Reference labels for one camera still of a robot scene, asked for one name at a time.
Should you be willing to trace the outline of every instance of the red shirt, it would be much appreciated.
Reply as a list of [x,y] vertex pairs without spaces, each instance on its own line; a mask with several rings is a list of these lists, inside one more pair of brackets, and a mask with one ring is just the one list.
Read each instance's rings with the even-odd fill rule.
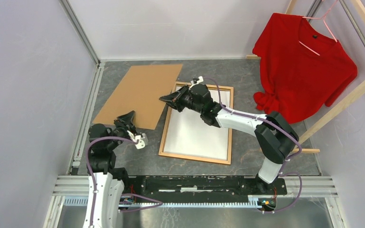
[[316,32],[302,16],[272,14],[252,52],[261,57],[265,90],[254,94],[257,109],[278,111],[290,124],[332,105],[357,75],[339,41]]

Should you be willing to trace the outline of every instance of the marbled gray surface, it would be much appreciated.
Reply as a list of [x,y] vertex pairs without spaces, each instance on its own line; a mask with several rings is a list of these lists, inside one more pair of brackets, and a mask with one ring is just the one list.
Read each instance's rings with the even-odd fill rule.
[[[258,60],[126,61],[106,63],[92,119],[98,114],[130,66],[179,63],[183,64],[183,68],[178,76],[178,81],[189,82],[193,77],[198,76],[212,77],[221,86],[234,87],[234,109],[249,113],[262,113],[255,109],[256,104],[252,98],[255,92],[263,91],[260,84]],[[148,146],[137,150],[133,145],[123,143],[115,149],[117,167],[125,167],[129,175],[255,175],[261,168],[264,155],[259,151],[257,139],[236,130],[233,130],[232,135],[231,165],[159,156],[166,110],[165,107],[155,130],[138,130],[147,134]],[[303,122],[292,126],[298,135],[306,131]],[[306,141],[303,147],[311,148],[310,142]],[[299,171],[301,175],[319,174],[313,154],[297,156],[289,162],[285,170]],[[83,154],[78,174],[87,174],[85,154]]]

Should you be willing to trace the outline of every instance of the wall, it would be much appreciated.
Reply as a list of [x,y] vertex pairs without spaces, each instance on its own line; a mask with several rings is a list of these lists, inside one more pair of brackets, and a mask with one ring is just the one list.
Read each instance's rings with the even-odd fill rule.
[[0,0],[0,228],[42,227],[95,64],[57,0]]
[[289,0],[70,0],[101,59],[243,58]]
[[[333,2],[323,2],[317,16],[325,13]],[[346,2],[357,16],[351,2]],[[356,17],[356,20],[365,31],[360,18]],[[327,23],[358,66],[357,79],[340,100],[365,79],[365,48],[339,3],[328,15]],[[322,21],[313,21],[312,25],[317,31],[330,36]],[[307,119],[307,126],[314,124],[328,110],[322,107]],[[365,227],[365,95],[312,136],[311,140],[315,147],[321,149],[319,159],[323,173],[334,179],[349,227]]]

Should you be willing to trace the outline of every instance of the clothes hanger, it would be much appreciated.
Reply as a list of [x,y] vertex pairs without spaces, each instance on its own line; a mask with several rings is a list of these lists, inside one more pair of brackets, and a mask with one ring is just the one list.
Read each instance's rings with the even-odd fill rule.
[[[329,29],[327,23],[325,22],[325,18],[327,17],[327,14],[332,10],[332,8],[335,6],[335,4],[338,2],[339,0],[335,0],[334,4],[332,4],[332,6],[328,9],[328,11],[320,18],[310,18],[310,17],[303,17],[306,19],[315,19],[315,20],[321,20],[324,22],[325,27],[328,29],[329,33],[331,33],[332,38],[334,38],[335,42],[338,42],[338,40],[335,38],[334,34],[332,33],[332,31]],[[314,51],[313,49],[307,47],[305,44],[303,44],[300,40],[298,41],[301,45],[305,46],[308,50],[314,52],[316,55],[320,55],[319,53],[317,53],[316,51]]]

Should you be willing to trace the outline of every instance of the white canvas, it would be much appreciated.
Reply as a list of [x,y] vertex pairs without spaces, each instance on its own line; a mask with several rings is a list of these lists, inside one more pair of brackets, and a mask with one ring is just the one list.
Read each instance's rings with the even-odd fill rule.
[[[218,91],[210,92],[213,100],[218,102]],[[221,91],[221,101],[230,106],[230,91]],[[228,128],[205,124],[199,113],[188,108],[180,113],[172,110],[164,152],[226,161],[228,138]]]

